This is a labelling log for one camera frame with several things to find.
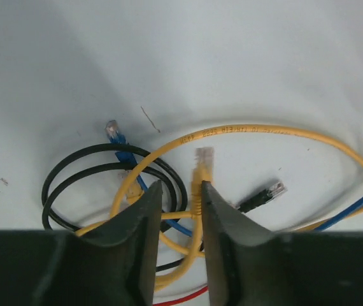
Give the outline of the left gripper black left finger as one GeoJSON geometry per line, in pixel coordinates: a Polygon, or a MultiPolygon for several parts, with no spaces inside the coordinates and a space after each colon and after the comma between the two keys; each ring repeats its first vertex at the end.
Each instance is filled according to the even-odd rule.
{"type": "Polygon", "coordinates": [[[0,305],[151,305],[161,208],[155,182],[82,237],[0,230],[0,305]]]}

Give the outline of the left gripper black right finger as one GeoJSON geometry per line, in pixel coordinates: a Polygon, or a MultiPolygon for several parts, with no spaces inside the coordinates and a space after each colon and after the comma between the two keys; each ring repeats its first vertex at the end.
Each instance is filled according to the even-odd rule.
{"type": "Polygon", "coordinates": [[[276,233],[201,197],[211,305],[363,305],[363,232],[276,233]]]}

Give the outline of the yellow ethernet cable printed text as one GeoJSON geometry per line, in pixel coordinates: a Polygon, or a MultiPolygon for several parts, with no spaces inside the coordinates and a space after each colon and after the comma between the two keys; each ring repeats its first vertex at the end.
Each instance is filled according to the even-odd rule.
{"type": "MultiPolygon", "coordinates": [[[[129,188],[130,184],[136,177],[144,170],[147,166],[149,166],[153,161],[155,161],[158,157],[163,154],[173,150],[181,145],[185,145],[186,143],[193,142],[196,140],[200,140],[202,138],[207,138],[211,136],[218,136],[223,134],[231,134],[231,133],[271,133],[278,135],[292,135],[303,138],[309,138],[312,140],[316,140],[318,142],[322,142],[328,145],[331,145],[345,155],[349,156],[353,159],[357,164],[363,168],[363,157],[356,153],[351,147],[347,146],[343,142],[332,138],[330,136],[325,136],[321,133],[317,133],[314,131],[308,131],[304,129],[294,128],[294,127],[286,127],[286,126],[274,126],[274,125],[265,125],[265,124],[231,124],[231,125],[223,125],[217,127],[210,127],[207,129],[203,129],[200,131],[195,131],[193,133],[189,133],[182,137],[179,137],[157,150],[153,151],[149,155],[147,155],[134,169],[131,171],[129,176],[124,180],[120,188],[118,189],[112,203],[112,207],[110,210],[110,217],[114,217],[118,214],[120,202],[122,198],[125,196],[125,192],[129,188]]],[[[353,204],[348,207],[346,210],[340,212],[338,215],[331,217],[330,219],[326,219],[324,221],[316,222],[310,224],[308,226],[299,228],[300,231],[311,231],[311,230],[325,230],[332,225],[338,223],[343,219],[347,219],[353,217],[355,215],[363,213],[363,204],[353,204]]]]}

